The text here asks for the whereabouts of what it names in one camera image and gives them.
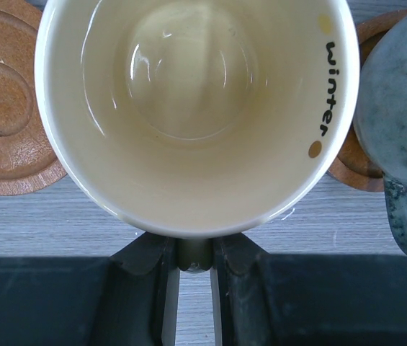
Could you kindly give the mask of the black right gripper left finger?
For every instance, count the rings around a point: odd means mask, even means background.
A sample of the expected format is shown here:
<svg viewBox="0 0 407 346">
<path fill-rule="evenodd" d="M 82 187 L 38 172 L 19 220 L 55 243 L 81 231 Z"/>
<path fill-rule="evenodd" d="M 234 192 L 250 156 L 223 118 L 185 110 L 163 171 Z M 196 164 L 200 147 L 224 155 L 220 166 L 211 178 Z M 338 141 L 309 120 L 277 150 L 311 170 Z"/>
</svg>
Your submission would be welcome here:
<svg viewBox="0 0 407 346">
<path fill-rule="evenodd" d="M 109 257 L 0 257 L 0 345 L 173 345 L 176 242 Z"/>
</svg>

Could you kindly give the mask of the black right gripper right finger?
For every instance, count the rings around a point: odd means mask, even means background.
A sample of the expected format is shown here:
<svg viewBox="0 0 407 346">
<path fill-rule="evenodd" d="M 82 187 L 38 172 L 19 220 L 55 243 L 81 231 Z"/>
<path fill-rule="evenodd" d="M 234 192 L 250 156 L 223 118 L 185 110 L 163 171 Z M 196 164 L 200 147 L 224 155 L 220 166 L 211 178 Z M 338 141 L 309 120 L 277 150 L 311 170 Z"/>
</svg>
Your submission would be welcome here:
<svg viewBox="0 0 407 346">
<path fill-rule="evenodd" d="M 212 246 L 217 345 L 407 345 L 407 257 Z"/>
</svg>

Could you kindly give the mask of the brown wooden coaster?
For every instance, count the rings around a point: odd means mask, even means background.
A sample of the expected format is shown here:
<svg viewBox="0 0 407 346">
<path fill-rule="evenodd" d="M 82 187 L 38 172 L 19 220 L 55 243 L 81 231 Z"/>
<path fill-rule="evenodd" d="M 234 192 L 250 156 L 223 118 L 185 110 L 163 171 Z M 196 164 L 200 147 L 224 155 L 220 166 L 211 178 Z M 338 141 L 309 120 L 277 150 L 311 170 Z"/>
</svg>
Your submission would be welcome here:
<svg viewBox="0 0 407 346">
<path fill-rule="evenodd" d="M 46 137 L 35 96 L 41 16 L 26 1 L 0 1 L 0 196 L 35 192 L 66 175 Z"/>
<path fill-rule="evenodd" d="M 361 65 L 382 37 L 406 16 L 407 9 L 401 9 L 381 14 L 357 25 Z M 383 173 L 365 154 L 353 128 L 349 129 L 328 174 L 356 190 L 383 191 Z"/>
</svg>

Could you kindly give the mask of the cream mug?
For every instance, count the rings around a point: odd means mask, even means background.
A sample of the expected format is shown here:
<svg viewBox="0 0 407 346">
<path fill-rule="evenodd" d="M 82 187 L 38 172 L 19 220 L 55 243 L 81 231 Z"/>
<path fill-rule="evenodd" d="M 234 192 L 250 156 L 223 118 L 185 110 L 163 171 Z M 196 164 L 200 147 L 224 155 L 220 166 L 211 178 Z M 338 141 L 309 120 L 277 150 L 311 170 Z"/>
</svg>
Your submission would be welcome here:
<svg viewBox="0 0 407 346">
<path fill-rule="evenodd" d="M 177 239 L 183 270 L 317 184 L 358 84 L 346 1 L 48 1 L 37 35 L 59 161 L 116 218 Z"/>
</svg>

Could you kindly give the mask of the grey green ceramic mug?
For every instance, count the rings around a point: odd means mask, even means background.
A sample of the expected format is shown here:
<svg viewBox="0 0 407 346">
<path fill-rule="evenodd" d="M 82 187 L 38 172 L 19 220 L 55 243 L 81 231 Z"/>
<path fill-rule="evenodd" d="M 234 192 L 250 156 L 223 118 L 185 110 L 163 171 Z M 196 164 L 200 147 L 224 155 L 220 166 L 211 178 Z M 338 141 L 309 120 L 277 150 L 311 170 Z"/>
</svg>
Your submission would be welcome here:
<svg viewBox="0 0 407 346">
<path fill-rule="evenodd" d="M 407 16 L 380 39 L 362 67 L 354 130 L 383 173 L 390 230 L 407 255 Z"/>
</svg>

